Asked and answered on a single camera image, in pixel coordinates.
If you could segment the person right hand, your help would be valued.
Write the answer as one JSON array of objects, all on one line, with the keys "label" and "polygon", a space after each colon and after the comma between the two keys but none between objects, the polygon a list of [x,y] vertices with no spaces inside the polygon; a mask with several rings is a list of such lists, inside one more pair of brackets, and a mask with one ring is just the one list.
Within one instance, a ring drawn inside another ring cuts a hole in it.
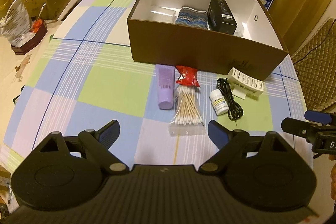
[{"label": "person right hand", "polygon": [[[335,162],[336,161],[336,156],[335,155],[329,155],[329,160]],[[330,178],[331,178],[330,196],[333,200],[336,200],[336,163],[334,163],[334,165],[331,169]]]}]

